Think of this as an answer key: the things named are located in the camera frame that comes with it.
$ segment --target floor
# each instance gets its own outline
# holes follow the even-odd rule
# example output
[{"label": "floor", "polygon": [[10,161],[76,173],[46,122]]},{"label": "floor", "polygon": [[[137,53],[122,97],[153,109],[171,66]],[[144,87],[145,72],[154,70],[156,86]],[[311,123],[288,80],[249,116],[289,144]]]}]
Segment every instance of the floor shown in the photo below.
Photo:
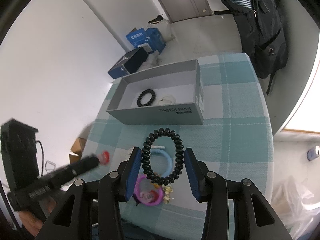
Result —
[{"label": "floor", "polygon": [[311,162],[307,159],[307,151],[317,144],[319,142],[274,141],[274,190],[293,176],[314,194],[313,203],[320,202],[320,158]]},{"label": "floor", "polygon": [[158,64],[185,61],[225,52],[242,52],[232,15],[207,16],[171,24],[175,39],[158,56]]}]

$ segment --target plastic bag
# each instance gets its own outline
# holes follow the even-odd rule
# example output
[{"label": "plastic bag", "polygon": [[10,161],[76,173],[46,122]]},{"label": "plastic bag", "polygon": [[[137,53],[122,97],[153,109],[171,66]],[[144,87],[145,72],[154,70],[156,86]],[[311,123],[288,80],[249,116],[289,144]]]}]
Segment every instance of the plastic bag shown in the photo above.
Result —
[{"label": "plastic bag", "polygon": [[155,24],[149,23],[148,28],[157,28],[160,31],[164,42],[171,41],[175,38],[175,36],[172,34],[170,23],[166,19],[163,19]]},{"label": "plastic bag", "polygon": [[307,233],[320,203],[310,204],[314,195],[292,176],[272,194],[271,206],[289,231],[293,240]]}]

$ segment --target black device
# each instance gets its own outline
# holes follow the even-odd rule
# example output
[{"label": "black device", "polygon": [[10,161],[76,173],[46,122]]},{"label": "black device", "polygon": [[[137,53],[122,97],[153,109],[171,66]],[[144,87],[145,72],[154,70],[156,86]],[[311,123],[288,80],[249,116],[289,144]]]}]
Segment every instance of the black device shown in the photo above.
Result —
[{"label": "black device", "polygon": [[10,191],[8,193],[9,202],[15,211],[28,209],[32,203],[49,196],[50,193],[60,189],[63,184],[98,165],[99,159],[94,155],[82,158],[40,177],[25,188]]},{"label": "black device", "polygon": [[[228,239],[228,200],[234,200],[235,240],[291,240],[275,211],[254,183],[225,180],[197,161],[191,148],[185,154],[185,167],[192,194],[207,202],[202,240]],[[99,240],[124,240],[118,202],[127,202],[133,194],[141,161],[137,147],[128,161],[120,163],[102,179],[76,180],[53,209],[36,240],[91,239],[90,206],[98,200]]]},{"label": "black device", "polygon": [[39,176],[36,159],[37,128],[11,119],[0,128],[4,172],[10,190],[24,188]]},{"label": "black device", "polygon": [[99,165],[97,157],[89,156],[38,179],[38,129],[11,119],[1,126],[0,132],[4,172],[10,188],[8,200],[15,211],[29,210],[42,222],[46,220],[46,216],[38,200],[60,189],[61,185],[74,177]]}]

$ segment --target table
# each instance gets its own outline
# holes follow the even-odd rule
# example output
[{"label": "table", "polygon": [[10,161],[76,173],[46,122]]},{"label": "table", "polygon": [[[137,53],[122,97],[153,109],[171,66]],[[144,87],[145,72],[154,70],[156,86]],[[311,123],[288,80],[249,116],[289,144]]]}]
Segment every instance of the table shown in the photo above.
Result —
[{"label": "table", "polygon": [[[245,53],[198,58],[204,84],[204,124],[169,125],[191,147],[198,160],[225,179],[250,178],[270,201],[273,182],[273,140],[263,93],[249,57]],[[102,178],[127,160],[127,150],[142,148],[145,137],[160,125],[124,125],[106,112],[117,88],[113,84],[90,131],[83,156],[110,153],[110,164],[81,176],[85,181]],[[174,145],[159,138],[174,162]],[[151,155],[154,171],[161,174],[166,160]],[[185,169],[173,186],[169,204],[136,206],[133,198],[120,203],[122,218],[150,232],[171,239],[201,239],[206,203],[192,196]],[[229,234],[234,235],[233,205],[229,203]]]}]

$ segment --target spiral hair tie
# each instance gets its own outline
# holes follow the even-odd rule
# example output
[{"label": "spiral hair tie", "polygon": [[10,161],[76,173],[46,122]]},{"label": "spiral hair tie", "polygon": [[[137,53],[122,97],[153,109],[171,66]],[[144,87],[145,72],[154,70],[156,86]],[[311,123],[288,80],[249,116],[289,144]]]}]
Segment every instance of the spiral hair tie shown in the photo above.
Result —
[{"label": "spiral hair tie", "polygon": [[[141,103],[141,99],[146,95],[146,94],[151,94],[151,98],[150,98],[150,100],[147,102],[147,103],[145,103],[145,104],[142,104]],[[142,106],[150,106],[154,101],[155,101],[155,99],[156,99],[156,93],[152,90],[152,89],[146,89],[146,90],[144,90],[140,95],[139,95],[139,97],[138,97],[138,99],[137,99],[137,106],[139,106],[139,107],[142,107]]]},{"label": "spiral hair tie", "polygon": [[[153,170],[151,169],[150,165],[150,149],[153,142],[161,136],[168,136],[171,138],[176,147],[176,163],[174,171],[169,175],[164,177],[159,177],[154,174]],[[182,173],[183,169],[183,144],[182,140],[180,139],[180,135],[176,134],[174,130],[170,131],[169,128],[163,129],[160,128],[158,130],[154,130],[153,133],[149,134],[149,137],[146,138],[146,141],[143,143],[142,154],[141,154],[141,163],[143,173],[146,174],[147,179],[150,179],[152,183],[156,183],[160,185],[168,185],[169,183],[173,183],[176,179],[179,178],[179,175]]]}]

